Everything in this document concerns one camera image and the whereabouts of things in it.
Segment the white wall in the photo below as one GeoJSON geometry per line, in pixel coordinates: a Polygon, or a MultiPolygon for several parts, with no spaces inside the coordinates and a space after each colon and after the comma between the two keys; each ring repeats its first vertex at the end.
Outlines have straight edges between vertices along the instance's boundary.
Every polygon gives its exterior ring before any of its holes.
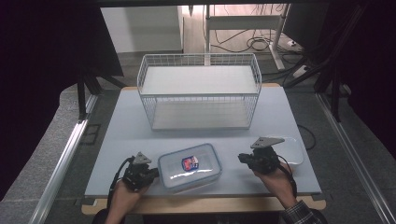
{"type": "Polygon", "coordinates": [[[181,7],[102,8],[117,53],[182,50],[181,7]]]}

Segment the hand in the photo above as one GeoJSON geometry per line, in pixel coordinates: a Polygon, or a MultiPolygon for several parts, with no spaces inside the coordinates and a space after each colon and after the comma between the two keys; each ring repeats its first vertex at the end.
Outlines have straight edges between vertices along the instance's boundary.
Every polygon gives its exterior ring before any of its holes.
{"type": "MultiPolygon", "coordinates": [[[[289,170],[289,166],[286,163],[281,162],[281,165],[285,167],[286,170],[289,170]]],[[[297,204],[288,177],[281,170],[276,169],[268,175],[262,175],[256,171],[253,171],[253,173],[264,183],[265,187],[279,199],[284,208],[287,209],[297,204]]]]}
{"type": "Polygon", "coordinates": [[[149,186],[133,191],[129,189],[121,180],[117,182],[114,188],[113,199],[110,205],[110,211],[106,219],[106,224],[119,224],[122,219],[134,209],[137,201],[149,189],[149,186]]]}

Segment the wire basket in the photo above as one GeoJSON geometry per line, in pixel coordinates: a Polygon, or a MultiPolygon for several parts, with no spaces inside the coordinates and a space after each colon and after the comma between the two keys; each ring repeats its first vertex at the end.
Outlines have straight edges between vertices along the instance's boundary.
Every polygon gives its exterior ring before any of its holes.
{"type": "Polygon", "coordinates": [[[254,54],[148,54],[137,88],[152,130],[248,129],[262,87],[254,54]]]}

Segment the label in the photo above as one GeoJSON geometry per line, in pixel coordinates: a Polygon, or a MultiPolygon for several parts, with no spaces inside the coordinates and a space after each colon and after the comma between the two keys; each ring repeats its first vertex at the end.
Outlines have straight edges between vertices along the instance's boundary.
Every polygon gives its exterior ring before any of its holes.
{"type": "Polygon", "coordinates": [[[194,156],[190,156],[181,160],[181,166],[184,171],[193,171],[198,169],[199,163],[198,159],[194,156]]]}

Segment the metal rail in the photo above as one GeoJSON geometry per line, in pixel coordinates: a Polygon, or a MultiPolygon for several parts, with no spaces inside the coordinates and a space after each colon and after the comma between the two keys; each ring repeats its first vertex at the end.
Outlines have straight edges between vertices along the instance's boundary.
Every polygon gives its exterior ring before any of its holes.
{"type": "Polygon", "coordinates": [[[387,200],[368,173],[361,157],[347,136],[347,132],[344,130],[343,125],[341,122],[337,122],[332,115],[332,111],[329,110],[330,104],[326,96],[323,93],[317,93],[317,98],[382,222],[385,224],[395,224],[396,219],[392,211],[390,211],[387,200]]]}
{"type": "Polygon", "coordinates": [[[93,110],[93,106],[96,103],[97,96],[91,95],[86,104],[87,106],[87,117],[78,122],[70,135],[69,140],[67,141],[66,147],[64,148],[64,152],[61,155],[61,158],[58,161],[58,164],[55,167],[55,170],[52,173],[51,178],[49,179],[49,183],[44,189],[43,195],[38,201],[37,207],[33,212],[29,223],[30,224],[38,224],[44,223],[47,218],[47,215],[52,207],[52,204],[55,200],[55,197],[58,193],[59,188],[64,181],[64,176],[67,172],[70,162],[73,159],[73,155],[76,152],[76,148],[78,147],[79,140],[83,135],[85,128],[87,126],[88,120],[91,116],[91,112],[93,110]]]}

